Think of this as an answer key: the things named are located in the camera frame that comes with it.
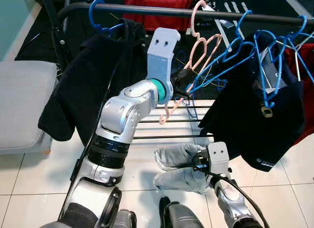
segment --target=white bracket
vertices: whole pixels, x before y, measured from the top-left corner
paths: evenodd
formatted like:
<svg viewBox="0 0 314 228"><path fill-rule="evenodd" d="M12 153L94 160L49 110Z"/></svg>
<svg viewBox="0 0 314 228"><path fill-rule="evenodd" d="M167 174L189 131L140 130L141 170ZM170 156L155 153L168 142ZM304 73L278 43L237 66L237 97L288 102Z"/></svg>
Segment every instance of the white bracket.
<svg viewBox="0 0 314 228"><path fill-rule="evenodd" d="M181 36L175 29L157 28L147 52L147 77L157 79L165 87L165 98L159 104L166 104L171 100L173 88L170 82L171 61L173 50Z"/></svg>

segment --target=red garment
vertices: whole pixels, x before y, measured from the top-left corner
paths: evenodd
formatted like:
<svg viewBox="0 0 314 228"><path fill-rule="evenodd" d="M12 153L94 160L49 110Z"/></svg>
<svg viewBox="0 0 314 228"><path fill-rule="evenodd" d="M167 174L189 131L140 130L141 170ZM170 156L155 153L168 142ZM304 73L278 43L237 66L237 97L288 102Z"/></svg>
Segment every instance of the red garment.
<svg viewBox="0 0 314 228"><path fill-rule="evenodd" d="M192 0L124 0L124 4L168 8L190 8ZM185 31L189 25L188 18L144 16L135 14L125 14L123 17L142 23L146 30L155 30L156 28L162 27Z"/></svg>
<svg viewBox="0 0 314 228"><path fill-rule="evenodd" d="M301 55L312 76L314 76L314 44L304 44L299 50L299 54ZM287 48L285 50L285 55L291 72L297 76L294 51ZM294 144L299 143L306 136L314 133L314 84L312 83L300 61L299 69L301 80L304 82L303 107L305 113L305 129L303 134Z"/></svg>

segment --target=white tile floor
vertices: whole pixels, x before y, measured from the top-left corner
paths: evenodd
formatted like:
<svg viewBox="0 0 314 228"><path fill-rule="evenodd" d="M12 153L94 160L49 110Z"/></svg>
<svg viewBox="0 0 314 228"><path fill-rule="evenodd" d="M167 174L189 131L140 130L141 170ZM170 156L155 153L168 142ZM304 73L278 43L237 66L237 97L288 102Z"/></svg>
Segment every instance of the white tile floor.
<svg viewBox="0 0 314 228"><path fill-rule="evenodd" d="M210 105L212 101L197 101ZM198 110L201 118L206 109ZM146 119L158 119L154 110ZM178 110L172 119L188 119ZM136 136L190 135L198 133L196 123L140 123ZM139 228L159 227L159 198L167 195L187 205L207 228L225 228L223 214L211 191L195 193L155 190L152 179L160 172L153 151L174 143L204 143L206 138L134 140L125 162L119 188L124 191L120 208L138 214ZM52 143L50 155L0 155L1 228L35 228L57 218L69 186L69 177L83 145L77 133L67 142ZM262 209L271 228L314 228L314 135L292 147L269 173L251 168L240 157L230 161L232 177Z"/></svg>

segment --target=pink hanger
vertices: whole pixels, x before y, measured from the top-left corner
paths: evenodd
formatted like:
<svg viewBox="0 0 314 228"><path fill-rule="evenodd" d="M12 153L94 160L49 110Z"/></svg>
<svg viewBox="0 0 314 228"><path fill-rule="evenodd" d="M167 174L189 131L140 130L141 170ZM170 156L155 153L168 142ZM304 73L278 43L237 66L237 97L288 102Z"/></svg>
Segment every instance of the pink hanger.
<svg viewBox="0 0 314 228"><path fill-rule="evenodd" d="M213 35L212 37L210 37L208 40L206 40L205 38L203 37L200 37L200 33L199 32L195 32L195 29L194 29L194 20L195 20L195 14L196 14L196 11L197 9L199 8L199 6L203 6L203 7L206 7L207 4L205 3L204 0L200 0L197 2L197 4L195 5L194 9L193 9L193 12L192 12L192 17L191 17L191 33L192 33L192 36L196 37L197 40L196 42L194 43L193 45L193 48L191 50L191 53L190 53L190 57L189 57L189 61L187 62L187 64L184 66L184 69L186 68L191 68L192 71L203 61L203 59L206 57L206 53L207 53L207 45L215 38L217 38L217 42L216 42L216 46L214 47L214 49L212 50L210 56L208 57L208 59L206 60L206 62L204 63L202 69L200 70L203 71L203 69L207 66L207 64L209 63L209 61L211 60L213 54L216 52L218 46L220 45L220 42L222 40L222 36L221 34L215 34ZM200 43L203 43L204 45L204 53L202 54L202 56L197 60L197 62L192 65L192 60L193 60L193 56L194 56L194 52L197 48L197 46L200 44ZM190 92L193 88L193 83L190 85L190 87L186 90L186 92ZM160 118L159 118L159 123L160 125L163 125L167 122L167 120L169 119L169 117L172 115L172 113L177 109L177 107L181 104L181 102L183 101L183 98L181 98L176 104L175 106L171 109L171 111L169 112L169 109L168 109L168 103L165 104L165 110L166 110L166 117L164 118L164 115L160 115Z"/></svg>

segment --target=wall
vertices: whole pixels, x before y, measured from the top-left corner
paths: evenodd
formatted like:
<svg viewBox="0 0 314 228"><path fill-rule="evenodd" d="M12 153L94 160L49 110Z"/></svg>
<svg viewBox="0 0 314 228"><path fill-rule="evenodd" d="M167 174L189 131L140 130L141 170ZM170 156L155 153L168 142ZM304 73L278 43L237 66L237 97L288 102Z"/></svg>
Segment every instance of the wall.
<svg viewBox="0 0 314 228"><path fill-rule="evenodd" d="M34 5L34 0L0 0L0 60L5 57Z"/></svg>

